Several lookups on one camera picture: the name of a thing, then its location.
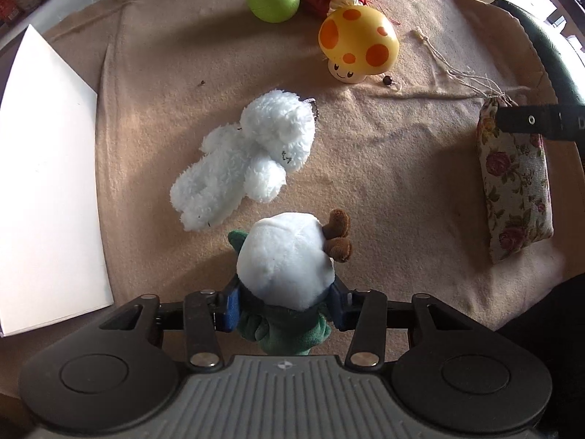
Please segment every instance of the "plush toy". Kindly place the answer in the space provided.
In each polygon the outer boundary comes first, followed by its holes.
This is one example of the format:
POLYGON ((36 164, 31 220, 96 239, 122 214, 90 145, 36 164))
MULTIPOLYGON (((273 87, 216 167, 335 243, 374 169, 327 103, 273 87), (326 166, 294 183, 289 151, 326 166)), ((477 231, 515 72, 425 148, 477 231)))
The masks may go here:
POLYGON ((347 6, 331 13, 319 30, 329 72, 346 84, 388 71, 399 55, 394 27, 370 6, 347 6))
POLYGON ((309 354, 329 337, 325 300, 335 280, 333 261, 352 254, 350 219, 334 209, 322 226, 313 215, 264 218, 250 234, 232 231, 241 281, 242 337, 268 354, 309 354))
POLYGON ((368 2, 301 0, 303 8, 325 18, 319 30, 319 46, 329 60, 331 75, 346 84, 357 84, 368 75, 384 74, 399 54, 394 26, 368 2))
POLYGON ((291 92, 272 90, 242 111, 239 124, 216 128, 201 144, 205 154, 171 187, 171 203, 185 230, 221 224, 247 195, 272 201, 311 152, 317 111, 291 92))

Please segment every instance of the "green plush body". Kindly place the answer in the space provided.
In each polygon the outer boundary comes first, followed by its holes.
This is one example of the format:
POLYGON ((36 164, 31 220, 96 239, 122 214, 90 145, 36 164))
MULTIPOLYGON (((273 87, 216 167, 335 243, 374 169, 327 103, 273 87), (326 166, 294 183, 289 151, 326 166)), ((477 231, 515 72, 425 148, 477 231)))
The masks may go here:
MULTIPOLYGON (((236 252, 240 252, 247 233, 235 230, 227 236, 236 252)), ((267 354, 288 356, 309 354, 311 348, 323 343, 331 334, 327 310, 323 304, 298 312, 275 305, 266 305, 245 286, 241 286, 241 315, 238 331, 251 342, 258 342, 267 354)))

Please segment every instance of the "fleece blanket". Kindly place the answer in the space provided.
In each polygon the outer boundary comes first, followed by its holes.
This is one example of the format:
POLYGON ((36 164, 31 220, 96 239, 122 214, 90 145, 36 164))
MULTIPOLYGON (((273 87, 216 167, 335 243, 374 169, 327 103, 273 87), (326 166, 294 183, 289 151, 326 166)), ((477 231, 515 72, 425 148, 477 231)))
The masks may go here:
MULTIPOLYGON (((520 104, 554 103, 549 79, 518 21, 477 0, 373 0, 393 20, 400 90, 371 76, 331 77, 317 43, 321 21, 297 13, 271 25, 245 0, 104 0, 45 36, 99 92, 98 203, 116 303, 143 293, 179 301, 220 289, 235 272, 227 232, 284 211, 352 216, 353 257, 336 266, 351 289, 408 301, 427 292, 490 328, 585 271, 585 181, 572 143, 547 143, 555 234, 492 265, 475 127, 482 105, 451 83, 413 29, 448 61, 487 75, 520 104), (200 159, 203 137, 238 121, 273 88, 317 99, 320 118, 306 166, 279 197, 245 199, 220 227, 185 232, 169 201, 178 174, 200 159)), ((27 357, 97 314, 0 341, 0 390, 16 394, 27 357)), ((333 332, 313 353, 337 353, 351 333, 333 332)), ((169 351, 180 357, 180 339, 169 351)), ((226 357, 258 353, 220 335, 226 357)), ((389 332, 387 359, 407 348, 389 332)))

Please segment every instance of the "black strap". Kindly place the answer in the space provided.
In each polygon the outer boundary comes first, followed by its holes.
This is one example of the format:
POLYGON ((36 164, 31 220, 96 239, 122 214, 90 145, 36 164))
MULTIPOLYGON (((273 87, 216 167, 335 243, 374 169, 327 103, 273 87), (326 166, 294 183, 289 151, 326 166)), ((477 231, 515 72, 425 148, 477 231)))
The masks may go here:
POLYGON ((540 133, 549 140, 585 143, 585 106, 500 107, 495 124, 504 132, 540 133))

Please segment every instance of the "white board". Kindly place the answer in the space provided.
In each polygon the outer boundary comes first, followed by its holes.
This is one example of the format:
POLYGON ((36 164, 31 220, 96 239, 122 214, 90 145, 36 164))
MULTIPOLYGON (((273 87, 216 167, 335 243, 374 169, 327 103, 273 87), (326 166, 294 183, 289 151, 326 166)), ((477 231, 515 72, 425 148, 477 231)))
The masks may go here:
POLYGON ((11 67, 0 104, 2 336, 113 303, 95 184, 97 95, 32 26, 16 44, 0 57, 0 89, 11 67))

